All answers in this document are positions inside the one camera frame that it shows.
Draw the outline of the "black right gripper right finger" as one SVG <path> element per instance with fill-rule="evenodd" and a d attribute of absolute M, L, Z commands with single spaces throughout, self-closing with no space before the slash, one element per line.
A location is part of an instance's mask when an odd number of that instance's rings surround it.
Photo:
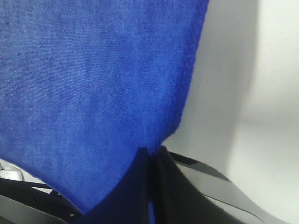
<path fill-rule="evenodd" d="M 151 224 L 246 224 L 246 215 L 262 224 L 284 223 L 211 166 L 164 146 L 149 154 Z"/>

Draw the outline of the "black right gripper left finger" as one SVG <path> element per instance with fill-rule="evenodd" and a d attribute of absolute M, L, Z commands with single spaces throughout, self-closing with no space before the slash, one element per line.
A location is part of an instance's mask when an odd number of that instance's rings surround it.
<path fill-rule="evenodd" d="M 0 180 L 2 224 L 73 224 L 83 214 L 46 184 Z"/>

